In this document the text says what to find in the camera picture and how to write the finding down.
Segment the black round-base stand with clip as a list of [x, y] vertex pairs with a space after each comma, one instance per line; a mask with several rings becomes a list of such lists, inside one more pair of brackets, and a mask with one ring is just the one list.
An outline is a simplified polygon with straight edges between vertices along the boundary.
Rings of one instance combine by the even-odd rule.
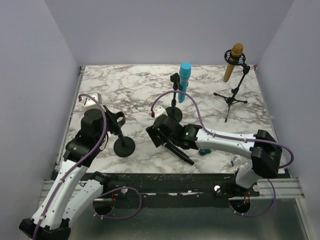
[[[170, 76], [170, 81], [173, 82], [173, 90], [174, 91], [181, 91], [181, 85], [180, 85], [180, 76], [176, 72], [175, 74]], [[182, 120], [183, 118], [183, 113], [182, 111], [176, 106], [177, 105], [177, 100], [176, 100], [176, 95], [177, 93], [173, 93], [173, 98], [171, 100], [171, 106], [166, 108], [166, 113], [169, 117], [177, 121], [178, 123]]]

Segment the black microphone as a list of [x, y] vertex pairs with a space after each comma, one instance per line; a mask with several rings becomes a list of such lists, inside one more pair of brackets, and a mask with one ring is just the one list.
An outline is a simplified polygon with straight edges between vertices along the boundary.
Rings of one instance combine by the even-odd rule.
[[185, 154], [182, 150], [180, 150], [178, 147], [173, 145], [171, 142], [165, 142], [162, 145], [165, 148], [167, 148], [169, 151], [171, 151], [173, 154], [178, 156], [184, 162], [188, 163], [191, 166], [194, 165], [194, 161], [187, 154]]

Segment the blue microphone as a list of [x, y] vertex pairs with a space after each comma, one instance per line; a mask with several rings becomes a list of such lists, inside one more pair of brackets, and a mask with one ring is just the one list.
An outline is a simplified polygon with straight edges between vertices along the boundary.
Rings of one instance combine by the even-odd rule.
[[181, 85], [182, 92], [187, 92], [187, 87], [189, 84], [189, 79], [192, 73], [192, 66], [188, 62], [183, 62], [179, 68], [179, 84]]

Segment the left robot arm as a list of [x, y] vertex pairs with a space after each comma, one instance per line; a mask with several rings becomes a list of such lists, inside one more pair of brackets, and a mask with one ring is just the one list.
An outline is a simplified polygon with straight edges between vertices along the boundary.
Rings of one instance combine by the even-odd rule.
[[107, 197], [111, 185], [98, 174], [76, 196], [78, 182], [108, 141], [108, 132], [118, 135], [126, 118], [123, 112], [89, 109], [84, 113], [80, 130], [66, 144], [64, 160], [45, 200], [31, 218], [21, 221], [19, 229], [36, 240], [66, 240], [71, 226], [95, 197]]

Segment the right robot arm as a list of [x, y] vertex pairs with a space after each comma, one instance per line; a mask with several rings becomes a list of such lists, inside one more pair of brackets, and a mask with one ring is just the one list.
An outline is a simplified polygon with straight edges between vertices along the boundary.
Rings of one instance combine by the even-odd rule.
[[278, 177], [283, 149], [266, 130], [260, 129], [255, 134], [206, 130], [196, 124], [182, 126], [162, 114], [146, 128], [146, 132], [156, 147], [168, 146], [179, 155], [183, 155], [183, 149], [210, 149], [249, 159], [249, 163], [236, 172], [235, 180], [230, 183], [230, 191], [236, 196], [243, 195], [262, 178]]

